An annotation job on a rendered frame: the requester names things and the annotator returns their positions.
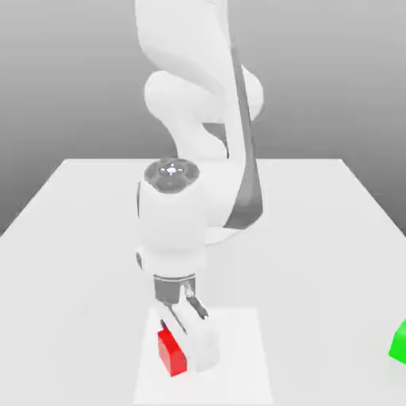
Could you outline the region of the small red cube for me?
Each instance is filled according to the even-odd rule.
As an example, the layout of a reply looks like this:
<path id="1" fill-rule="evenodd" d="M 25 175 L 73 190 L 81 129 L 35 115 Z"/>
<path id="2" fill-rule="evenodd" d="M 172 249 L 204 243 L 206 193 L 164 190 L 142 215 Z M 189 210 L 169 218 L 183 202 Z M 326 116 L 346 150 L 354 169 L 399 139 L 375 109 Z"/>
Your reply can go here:
<path id="1" fill-rule="evenodd" d="M 187 371 L 186 356 L 168 328 L 158 332 L 158 352 L 171 377 Z"/>

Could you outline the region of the small green cube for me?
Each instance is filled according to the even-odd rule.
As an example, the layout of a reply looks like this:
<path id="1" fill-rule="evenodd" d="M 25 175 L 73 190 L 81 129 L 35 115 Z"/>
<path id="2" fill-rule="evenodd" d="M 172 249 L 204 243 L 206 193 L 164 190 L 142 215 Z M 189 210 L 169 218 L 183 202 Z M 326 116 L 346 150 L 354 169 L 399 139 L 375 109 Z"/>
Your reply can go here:
<path id="1" fill-rule="evenodd" d="M 389 356 L 406 365 L 406 319 L 402 321 L 394 333 Z"/>

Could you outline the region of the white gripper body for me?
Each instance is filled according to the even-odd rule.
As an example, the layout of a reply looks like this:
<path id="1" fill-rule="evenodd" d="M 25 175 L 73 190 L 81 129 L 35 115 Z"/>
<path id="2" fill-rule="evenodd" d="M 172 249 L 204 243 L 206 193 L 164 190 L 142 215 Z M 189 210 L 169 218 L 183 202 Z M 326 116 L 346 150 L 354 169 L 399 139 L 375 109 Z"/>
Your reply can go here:
<path id="1" fill-rule="evenodd" d="M 186 356 L 188 370 L 205 372 L 219 363 L 218 329 L 198 299 L 161 304 L 160 318 Z"/>

